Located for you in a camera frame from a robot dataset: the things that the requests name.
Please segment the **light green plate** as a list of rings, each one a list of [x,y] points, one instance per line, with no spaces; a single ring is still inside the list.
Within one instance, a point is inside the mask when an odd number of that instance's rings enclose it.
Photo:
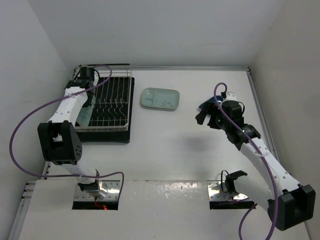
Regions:
[[[174,111],[180,103],[180,93],[174,89],[147,87],[141,93],[140,104],[146,108]]]
[[[95,107],[95,103],[96,103],[96,97],[93,96],[92,100],[91,100],[91,104],[90,106],[86,106],[86,107],[82,107],[80,109],[80,112],[77,116],[76,119],[76,123],[80,126],[80,127],[88,127],[92,114],[93,114],[93,110]]]

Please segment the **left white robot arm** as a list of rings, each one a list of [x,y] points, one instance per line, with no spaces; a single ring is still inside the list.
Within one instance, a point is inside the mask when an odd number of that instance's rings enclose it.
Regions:
[[[80,190],[97,195],[101,186],[99,172],[82,159],[83,147],[75,125],[88,127],[96,103],[94,86],[99,73],[92,67],[81,67],[77,76],[65,87],[65,99],[46,123],[40,123],[37,132],[43,157],[78,176]]]

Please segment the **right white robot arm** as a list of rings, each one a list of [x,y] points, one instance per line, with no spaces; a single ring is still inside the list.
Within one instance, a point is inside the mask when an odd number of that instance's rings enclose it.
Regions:
[[[260,173],[266,186],[260,186],[243,170],[226,175],[221,187],[228,194],[247,195],[266,210],[272,220],[277,213],[276,228],[287,230],[310,220],[314,215],[316,192],[311,185],[302,185],[292,177],[268,150],[256,128],[245,123],[243,110],[236,100],[206,101],[200,105],[195,119],[202,125],[210,116],[208,126],[223,130],[227,139]]]

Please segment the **dark blue leaf dish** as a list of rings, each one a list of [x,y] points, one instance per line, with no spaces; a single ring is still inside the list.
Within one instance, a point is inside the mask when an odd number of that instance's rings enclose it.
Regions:
[[[219,103],[221,103],[221,102],[224,100],[221,95],[217,95],[216,98],[217,98],[217,101],[218,101]],[[208,102],[208,103],[215,104],[215,103],[216,103],[216,100],[215,100],[214,97],[211,97],[211,98],[208,99],[207,101],[201,103],[201,104],[198,106],[198,108],[202,110],[203,107],[205,106],[205,104],[206,104],[207,102]]]

